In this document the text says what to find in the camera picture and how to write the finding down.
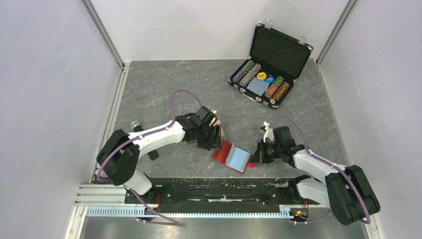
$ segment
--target open case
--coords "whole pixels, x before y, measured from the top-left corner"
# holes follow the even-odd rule
[[[272,29],[270,25],[259,23],[255,27],[249,59],[231,75],[228,82],[251,100],[276,109],[300,76],[312,50],[312,46],[303,41]],[[248,85],[242,86],[233,79],[250,60],[261,65],[261,69],[255,74],[255,77],[258,73],[265,72],[273,76],[274,79],[278,76],[283,77],[284,82],[290,85],[280,99],[268,98],[265,94],[258,95],[249,90]]]

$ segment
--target poker chip stack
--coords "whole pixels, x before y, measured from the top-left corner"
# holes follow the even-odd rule
[[[245,77],[243,77],[243,79],[239,82],[239,85],[246,87],[259,70],[261,70],[261,65],[257,63],[252,67],[252,69],[250,69],[250,71],[248,71]]]
[[[290,84],[287,82],[283,82],[281,84],[281,87],[277,90],[277,92],[274,94],[273,98],[270,100],[272,104],[275,104],[277,101],[279,101],[283,95],[287,92],[289,89]]]
[[[248,73],[248,71],[250,71],[250,69],[252,69],[252,67],[255,65],[255,62],[253,61],[248,61],[246,63],[246,65],[244,65],[242,67],[242,69],[240,69],[239,72],[237,72],[237,74],[233,77],[233,80],[235,82],[239,82],[240,80],[243,79],[243,77],[245,77],[245,75]]]
[[[265,97],[271,98],[274,93],[276,93],[277,89],[280,87],[280,85],[284,82],[284,78],[279,76],[276,78],[276,80],[271,84],[270,88],[267,89],[265,92]]]

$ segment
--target metal frame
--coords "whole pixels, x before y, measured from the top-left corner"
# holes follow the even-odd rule
[[[124,65],[123,70],[120,73],[119,80],[116,85],[116,91],[114,92],[113,101],[111,102],[110,111],[108,113],[108,118],[105,123],[104,133],[103,133],[101,143],[97,151],[99,151],[104,146],[104,144],[107,142],[110,135],[113,133],[114,124],[117,118],[117,112],[120,107],[121,97],[123,96],[124,86],[126,85],[127,74],[129,73],[129,68],[130,68],[130,63],[126,63]],[[99,167],[100,166],[98,165],[97,161],[94,160],[93,169],[92,169],[93,174],[90,178],[90,183],[94,181],[94,177],[97,174]]]
[[[332,30],[330,36],[327,39],[327,42],[325,42],[324,47],[321,50],[321,53],[319,54],[318,58],[316,59],[316,64],[320,65],[324,58],[327,56],[327,53],[329,52],[331,46],[333,45],[334,41],[336,40],[338,34],[340,33],[341,29],[344,26],[344,23],[349,18],[350,13],[356,6],[358,0],[349,0],[346,4],[346,6],[343,9],[343,12],[340,15],[340,18],[338,19],[337,23],[334,26],[334,29]]]
[[[368,234],[369,239],[383,239],[381,231],[378,228],[377,216],[371,216],[371,224],[365,224],[366,233]]]
[[[95,10],[93,3],[91,2],[91,0],[81,0],[81,2],[84,5],[85,9],[87,10],[88,14],[90,15],[95,27],[100,33],[101,38],[104,40],[107,48],[110,50],[110,53],[113,56],[116,64],[119,66],[121,70],[123,70],[125,63],[121,59],[116,47],[114,46],[113,41],[110,38],[110,35],[107,33],[107,30],[104,27],[104,24],[101,21],[100,17],[98,16],[98,13]]]
[[[123,186],[81,185],[76,197],[72,217],[65,239],[79,239],[86,216],[90,217],[155,217],[145,214],[143,205],[124,203],[126,190]],[[154,208],[158,205],[148,204]],[[281,218],[288,219],[289,211],[302,208],[302,205],[279,205],[280,213],[241,213],[241,214],[164,214],[173,218]],[[323,205],[309,205],[309,208],[325,208]],[[366,225],[369,239],[382,239],[374,216],[372,224]]]
[[[344,143],[343,143],[344,141],[343,141],[340,125],[338,123],[337,117],[335,117],[335,112],[334,112],[334,108],[332,106],[332,103],[329,100],[330,99],[330,93],[327,89],[327,85],[325,84],[324,79],[322,78],[321,66],[317,65],[316,67],[318,68],[319,77],[321,78],[321,82],[322,82],[322,85],[324,86],[325,94],[327,95],[327,98],[328,98],[328,105],[330,107],[332,118],[334,119],[335,127],[337,128],[337,135],[340,138],[340,144],[341,144],[341,148],[343,149],[344,157],[346,158],[346,163],[347,163],[347,165],[351,165],[352,162],[350,161],[350,156],[347,153],[348,151],[346,150],[346,145],[344,145]]]

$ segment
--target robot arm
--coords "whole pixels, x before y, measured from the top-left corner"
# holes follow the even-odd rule
[[[290,180],[289,188],[293,198],[310,199],[331,208],[335,217],[344,225],[365,218],[357,196],[339,171],[311,157],[313,152],[308,149],[308,153],[304,145],[296,145],[288,127],[271,129],[269,123],[265,122],[261,130],[264,132],[264,138],[258,141],[258,149],[252,156],[251,163],[271,163],[275,158],[281,158],[283,162],[314,177],[303,175]],[[378,199],[360,167],[346,167],[324,160],[337,166],[351,179],[369,215],[380,211]]]
[[[211,150],[221,149],[220,125],[215,125],[217,118],[211,110],[202,106],[196,113],[177,116],[175,122],[144,130],[125,133],[118,129],[110,136],[97,156],[101,165],[111,153],[128,140],[137,138],[112,156],[105,165],[104,172],[114,185],[125,185],[139,195],[149,197],[154,185],[146,174],[136,170],[138,159],[167,144],[197,140],[197,147]]]

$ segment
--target cable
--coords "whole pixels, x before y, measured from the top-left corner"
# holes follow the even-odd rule
[[[301,216],[300,214],[298,214],[298,217],[300,217],[300,218],[302,218],[302,219],[304,219],[304,220],[308,220],[310,216],[311,216],[311,210],[310,210],[310,209],[308,209],[308,217],[307,217],[307,218],[305,218],[305,217]]]
[[[331,215],[331,210],[329,210],[329,212],[327,214],[325,214],[324,216],[322,216],[320,218],[313,219],[313,220],[306,221],[306,222],[292,222],[292,223],[295,223],[295,225],[297,225],[297,224],[299,224],[299,225],[306,225],[306,224],[309,224],[309,223],[317,223],[319,221],[322,221],[322,220],[328,218],[330,215]]]
[[[308,200],[305,199],[305,201],[304,201],[304,210],[306,210],[306,208],[308,208],[308,207],[309,207]]]
[[[301,133],[302,137],[304,138],[305,151],[306,151],[306,153],[309,154],[310,157],[315,158],[316,160],[318,160],[318,161],[320,161],[320,162],[322,162],[322,163],[324,163],[324,164],[326,164],[326,165],[334,168],[335,170],[337,170],[346,179],[347,183],[352,188],[353,192],[356,194],[357,200],[359,201],[360,205],[362,206],[363,212],[365,213],[366,221],[365,220],[360,220],[360,221],[363,222],[363,223],[365,223],[365,224],[370,224],[371,223],[371,218],[369,216],[368,209],[366,208],[366,205],[363,202],[362,196],[360,196],[359,192],[357,191],[356,186],[353,184],[352,180],[350,180],[350,178],[347,176],[347,174],[345,172],[343,172],[343,170],[341,170],[339,167],[337,167],[336,165],[334,165],[333,163],[325,160],[324,158],[322,158],[322,157],[320,157],[320,156],[318,156],[318,155],[316,155],[314,153],[311,153],[309,151],[309,149],[308,149],[308,141],[306,139],[305,133],[303,132],[302,128],[296,122],[294,122],[290,117],[284,116],[284,115],[275,115],[275,116],[271,117],[267,122],[270,122],[271,120],[273,120],[275,118],[278,118],[278,117],[282,117],[282,118],[288,119],[288,120],[290,120],[290,122],[292,122],[296,126],[296,128],[299,130],[299,132]],[[308,223],[318,222],[318,221],[319,221],[319,219],[315,219],[315,220],[309,221]]]
[[[105,160],[104,160],[104,162],[101,164],[101,166],[100,166],[100,168],[98,169],[98,173],[97,173],[97,180],[98,181],[100,181],[100,182],[104,182],[104,181],[108,181],[109,179],[105,179],[105,178],[102,178],[100,175],[101,175],[101,173],[103,172],[103,170],[104,170],[104,167],[107,165],[107,163],[110,161],[110,159],[111,158],[113,158],[113,156],[117,153],[117,152],[119,152],[123,147],[125,147],[126,145],[128,145],[128,144],[130,144],[130,143],[132,143],[132,142],[134,142],[134,141],[136,141],[136,140],[138,140],[138,139],[140,139],[141,137],[145,137],[145,136],[148,136],[148,135],[152,135],[152,134],[154,134],[154,133],[157,133],[157,132],[161,132],[161,131],[164,131],[164,130],[166,130],[167,128],[170,128],[171,126],[173,126],[174,125],[174,123],[176,122],[176,107],[175,107],[175,105],[174,105],[174,96],[175,96],[175,94],[177,93],[177,92],[186,92],[186,93],[188,93],[188,94],[190,94],[190,95],[192,95],[197,101],[198,101],[198,103],[201,105],[201,107],[202,106],[204,106],[203,104],[202,104],[202,102],[201,102],[201,100],[194,94],[194,93],[192,93],[192,92],[190,92],[190,91],[188,91],[188,90],[176,90],[173,94],[172,94],[172,96],[171,96],[171,105],[172,105],[172,111],[173,111],[173,118],[172,118],[172,121],[170,122],[170,124],[168,124],[168,125],[166,125],[166,126],[164,126],[164,127],[162,127],[162,128],[159,128],[159,129],[156,129],[156,130],[153,130],[153,131],[150,131],[150,132],[146,132],[146,133],[144,133],[144,134],[142,134],[142,135],[139,135],[139,136],[136,136],[136,137],[134,137],[134,138],[131,138],[131,139],[129,139],[128,141],[126,141],[126,142],[124,142],[124,143],[122,143],[121,145],[119,145],[119,147],[117,147]],[[162,215],[162,214],[160,214],[160,213],[158,213],[158,212],[156,212],[156,211],[154,211],[154,210],[152,210],[143,200],[142,200],[142,198],[139,196],[139,194],[135,191],[135,190],[133,190],[133,189],[130,189],[131,190],[131,192],[135,195],[135,197],[138,199],[138,201],[142,204],[142,205],[144,205],[148,210],[150,210],[153,214],[155,214],[155,215],[157,215],[157,216],[159,216],[159,217],[161,217],[161,218],[163,218],[163,219],[166,219],[166,220],[168,220],[168,221],[171,221],[171,223],[164,223],[164,222],[147,222],[147,221],[144,221],[145,223],[149,223],[149,224],[160,224],[160,225],[171,225],[171,226],[175,226],[175,225],[177,225],[177,224],[179,224],[179,222],[178,221],[176,221],[176,220],[174,220],[174,219],[171,219],[171,218],[168,218],[168,217],[166,217],[166,216],[164,216],[164,215]]]
[[[139,194],[135,191],[135,190],[133,190],[133,189],[130,189],[130,191],[135,195],[135,197],[138,199],[138,201],[142,204],[142,205],[144,205],[144,207],[146,208],[146,209],[148,209],[150,212],[152,212],[152,214],[155,214],[156,216],[159,216],[159,217],[161,217],[162,219],[166,219],[166,220],[168,220],[168,221],[171,221],[171,223],[166,223],[166,222],[154,222],[154,221],[144,221],[144,223],[148,223],[148,224],[158,224],[158,225],[168,225],[168,226],[177,226],[178,224],[179,224],[179,222],[178,221],[176,221],[176,220],[174,220],[174,219],[171,219],[171,218],[168,218],[168,217],[166,217],[165,215],[163,215],[163,214],[160,214],[160,213],[158,213],[158,212],[156,212],[156,211],[154,211],[152,208],[150,208],[145,202],[144,202],[144,200],[142,200],[142,198],[139,196]]]
[[[161,205],[161,201],[160,201],[160,194],[157,193],[157,196],[155,196],[158,200],[158,206],[157,206],[157,210],[160,211],[160,205]]]

